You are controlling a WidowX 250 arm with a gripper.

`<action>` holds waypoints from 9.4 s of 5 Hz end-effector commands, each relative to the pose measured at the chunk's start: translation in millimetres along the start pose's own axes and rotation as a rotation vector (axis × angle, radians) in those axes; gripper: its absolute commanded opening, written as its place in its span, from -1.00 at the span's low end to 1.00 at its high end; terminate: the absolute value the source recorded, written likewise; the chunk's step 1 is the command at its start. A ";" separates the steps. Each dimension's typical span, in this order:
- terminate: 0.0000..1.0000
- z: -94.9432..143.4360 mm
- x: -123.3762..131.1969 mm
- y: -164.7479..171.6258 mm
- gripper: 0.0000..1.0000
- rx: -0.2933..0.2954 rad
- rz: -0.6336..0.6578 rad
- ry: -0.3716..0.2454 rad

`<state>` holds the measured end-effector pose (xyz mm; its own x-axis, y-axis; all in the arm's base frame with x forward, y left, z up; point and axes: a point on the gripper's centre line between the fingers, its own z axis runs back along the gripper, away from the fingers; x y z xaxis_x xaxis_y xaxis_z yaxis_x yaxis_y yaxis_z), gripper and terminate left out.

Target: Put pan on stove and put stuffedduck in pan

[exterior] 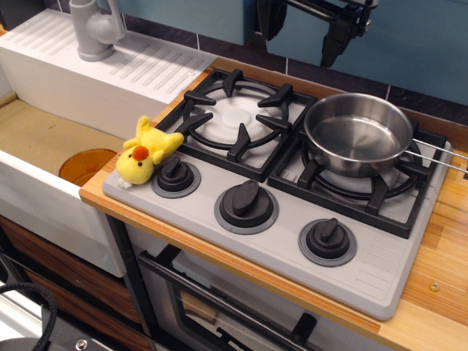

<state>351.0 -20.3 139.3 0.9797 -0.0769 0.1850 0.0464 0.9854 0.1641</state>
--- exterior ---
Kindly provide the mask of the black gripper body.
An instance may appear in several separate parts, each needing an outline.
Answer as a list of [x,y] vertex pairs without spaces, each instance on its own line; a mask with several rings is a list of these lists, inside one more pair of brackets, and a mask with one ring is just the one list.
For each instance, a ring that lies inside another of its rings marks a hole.
[[369,20],[370,13],[377,7],[377,0],[345,0],[343,7],[328,1],[287,0],[285,3],[330,23],[330,26],[337,25],[341,21],[350,27],[351,37],[362,37],[366,34],[371,23]]

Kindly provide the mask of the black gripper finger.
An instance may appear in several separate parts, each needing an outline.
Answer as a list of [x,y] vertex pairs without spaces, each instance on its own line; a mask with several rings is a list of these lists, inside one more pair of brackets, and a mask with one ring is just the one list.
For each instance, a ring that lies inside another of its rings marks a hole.
[[359,32],[359,21],[337,19],[329,23],[328,33],[322,43],[321,67],[332,67]]
[[266,41],[272,40],[283,28],[287,4],[280,0],[258,0],[257,14],[260,31]]

